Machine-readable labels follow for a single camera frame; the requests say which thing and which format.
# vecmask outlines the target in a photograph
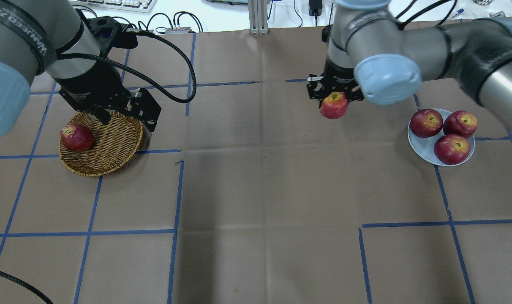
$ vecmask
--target red apple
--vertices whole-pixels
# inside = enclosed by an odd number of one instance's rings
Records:
[[[468,138],[478,128],[478,119],[470,112],[461,110],[451,113],[444,122],[444,134],[457,134]]]
[[[348,107],[348,99],[343,92],[332,92],[322,101],[320,113],[328,119],[343,117]]]
[[[461,163],[469,153],[470,143],[457,134],[444,135],[434,145],[435,156],[445,164]]]
[[[93,145],[94,136],[88,127],[70,123],[61,130],[61,141],[68,150],[82,152]]]
[[[414,135],[427,138],[437,135],[442,129],[444,119],[437,110],[423,109],[414,113],[410,120],[410,130]]]

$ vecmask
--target robotic arm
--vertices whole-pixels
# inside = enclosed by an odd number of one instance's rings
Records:
[[[15,124],[44,71],[61,85],[59,94],[76,111],[107,124],[115,110],[150,130],[161,108],[145,88],[130,92],[109,64],[61,54],[106,57],[111,48],[135,48],[136,34],[110,17],[87,20],[66,0],[0,0],[0,137]]]
[[[512,24],[478,19],[403,31],[389,2],[337,0],[331,31],[322,33],[328,45],[324,73],[308,77],[310,98],[345,92],[349,101],[392,104],[410,97],[422,81],[453,77],[512,131]]]

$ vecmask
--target white keyboard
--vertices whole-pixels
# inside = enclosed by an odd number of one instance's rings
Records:
[[[68,0],[70,4],[84,5],[89,8],[115,8],[116,10],[151,12],[158,0]]]

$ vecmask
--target wicker basket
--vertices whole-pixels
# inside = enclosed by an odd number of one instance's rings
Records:
[[[109,113],[112,118],[108,125],[83,112],[70,120],[69,123],[88,127],[94,144],[85,152],[75,152],[59,140],[59,156],[68,170],[83,176],[105,175],[123,167],[136,154],[144,137],[143,124],[115,111]]]

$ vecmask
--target white plate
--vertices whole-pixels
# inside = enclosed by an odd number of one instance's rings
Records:
[[[447,116],[451,115],[451,112],[442,110],[442,109],[434,109],[437,110],[440,115],[442,115],[442,119],[446,121]],[[458,163],[458,164],[445,164],[441,162],[436,155],[434,154],[434,144],[440,139],[440,137],[444,136],[444,131],[441,130],[440,133],[437,135],[434,135],[432,137],[428,138],[421,138],[412,132],[410,130],[410,123],[408,123],[408,141],[410,142],[410,146],[416,152],[417,155],[419,155],[420,158],[423,158],[424,160],[430,162],[431,164],[436,164],[438,166],[446,166],[446,167],[452,167],[457,166],[459,164],[462,164],[466,162],[468,159],[470,159],[470,156],[474,153],[474,148],[476,146],[476,141],[474,140],[474,135],[467,138],[468,142],[470,143],[470,153],[468,153],[468,156],[466,160]]]

